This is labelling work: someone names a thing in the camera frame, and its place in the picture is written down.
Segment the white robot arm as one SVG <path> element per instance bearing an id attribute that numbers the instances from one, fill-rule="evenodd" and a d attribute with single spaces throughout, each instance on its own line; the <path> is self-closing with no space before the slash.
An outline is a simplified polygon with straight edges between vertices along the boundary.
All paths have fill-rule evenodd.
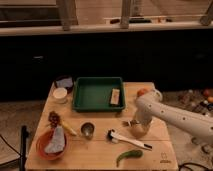
<path id="1" fill-rule="evenodd" d="M 147 126 L 157 117 L 213 146 L 213 117 L 172 107 L 162 103 L 162 93 L 157 89 L 140 89 L 135 99 L 136 119 Z"/>

